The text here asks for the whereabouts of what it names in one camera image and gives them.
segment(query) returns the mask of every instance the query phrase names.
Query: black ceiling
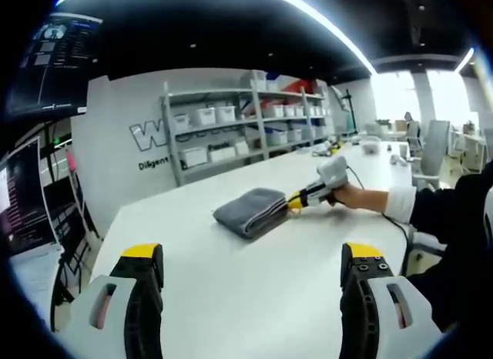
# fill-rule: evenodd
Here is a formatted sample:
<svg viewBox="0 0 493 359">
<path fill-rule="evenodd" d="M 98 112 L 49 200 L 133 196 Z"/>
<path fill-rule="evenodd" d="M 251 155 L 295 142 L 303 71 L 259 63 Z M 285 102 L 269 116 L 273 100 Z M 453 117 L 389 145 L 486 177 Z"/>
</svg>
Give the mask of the black ceiling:
<svg viewBox="0 0 493 359">
<path fill-rule="evenodd" d="M 377 71 L 437 65 L 407 58 L 377 62 L 388 56 L 462 57 L 471 45 L 441 0 L 304 1 L 375 61 Z M 369 75 L 341 41 L 282 0 L 67 0 L 57 12 L 104 20 L 99 73 L 111 79 L 190 67 L 264 69 L 338 82 Z"/>
</svg>

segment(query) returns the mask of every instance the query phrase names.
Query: gray towel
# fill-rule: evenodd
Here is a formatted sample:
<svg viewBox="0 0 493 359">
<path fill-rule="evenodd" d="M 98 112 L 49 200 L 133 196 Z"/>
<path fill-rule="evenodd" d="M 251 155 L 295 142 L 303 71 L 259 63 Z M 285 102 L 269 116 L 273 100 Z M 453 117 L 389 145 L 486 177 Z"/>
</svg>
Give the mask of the gray towel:
<svg viewBox="0 0 493 359">
<path fill-rule="evenodd" d="M 287 211 L 286 195 L 256 188 L 214 211 L 214 218 L 242 238 L 252 239 Z"/>
</svg>

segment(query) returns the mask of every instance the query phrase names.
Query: person's hand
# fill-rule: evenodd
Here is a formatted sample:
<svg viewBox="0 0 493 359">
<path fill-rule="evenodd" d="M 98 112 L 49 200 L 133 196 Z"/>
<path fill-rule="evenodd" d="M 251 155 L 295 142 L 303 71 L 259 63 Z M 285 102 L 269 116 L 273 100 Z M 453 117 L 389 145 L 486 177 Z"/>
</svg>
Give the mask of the person's hand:
<svg viewBox="0 0 493 359">
<path fill-rule="evenodd" d="M 332 194 L 334 195 L 336 200 L 340 203 L 343 203 L 346 207 L 349 207 L 350 209 L 357 209 L 361 207 L 361 193 L 361 188 L 357 188 L 349 183 L 332 191 Z"/>
</svg>

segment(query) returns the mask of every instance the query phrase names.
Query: computer screen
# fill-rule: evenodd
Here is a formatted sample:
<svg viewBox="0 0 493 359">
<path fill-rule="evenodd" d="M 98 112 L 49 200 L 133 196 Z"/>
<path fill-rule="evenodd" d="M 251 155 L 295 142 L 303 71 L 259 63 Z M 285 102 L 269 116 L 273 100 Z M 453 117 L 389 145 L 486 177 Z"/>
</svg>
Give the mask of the computer screen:
<svg viewBox="0 0 493 359">
<path fill-rule="evenodd" d="M 54 119 L 86 112 L 102 20 L 53 13 L 25 50 L 7 97 L 5 121 Z"/>
<path fill-rule="evenodd" d="M 11 255 L 55 242 L 39 176 L 39 142 L 14 151 L 0 165 L 7 170 L 9 207 L 0 213 L 0 236 Z"/>
</svg>

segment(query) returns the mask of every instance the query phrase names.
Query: desk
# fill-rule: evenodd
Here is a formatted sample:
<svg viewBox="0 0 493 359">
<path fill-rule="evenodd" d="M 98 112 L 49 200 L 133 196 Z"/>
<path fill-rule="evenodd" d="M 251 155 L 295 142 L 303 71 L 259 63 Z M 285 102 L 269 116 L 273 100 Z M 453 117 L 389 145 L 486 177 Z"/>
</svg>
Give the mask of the desk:
<svg viewBox="0 0 493 359">
<path fill-rule="evenodd" d="M 486 152 L 486 139 L 484 137 L 481 137 L 481 136 L 476 135 L 476 134 L 474 134 L 474 135 L 465 134 L 465 133 L 462 133 L 459 131 L 453 131 L 453 130 L 451 131 L 451 134 L 453 134 L 455 136 L 462 136 L 465 139 L 472 141 L 477 146 L 480 146 L 479 154 L 480 154 L 481 158 L 480 158 L 480 162 L 479 162 L 479 171 L 481 172 L 483 170 L 483 168 L 486 166 L 486 163 L 488 161 L 488 154 Z"/>
<path fill-rule="evenodd" d="M 360 132 L 362 136 L 366 136 L 367 133 L 365 131 Z M 407 132 L 388 130 L 387 132 L 382 131 L 382 139 L 387 141 L 398 141 L 406 138 Z"/>
<path fill-rule="evenodd" d="M 359 146 L 338 154 L 367 188 L 411 185 L 410 166 L 391 166 Z M 398 153 L 399 143 L 391 143 Z M 269 159 L 124 206 L 99 251 L 92 278 L 109 274 L 124 249 L 163 245 L 165 283 L 161 346 L 168 358 L 338 357 L 342 341 L 340 251 L 347 241 L 380 249 L 398 273 L 402 232 L 381 215 L 327 204 L 248 243 L 212 212 L 254 187 L 288 195 L 317 179 L 327 158 L 309 150 Z M 356 179 L 348 174 L 350 181 Z"/>
</svg>

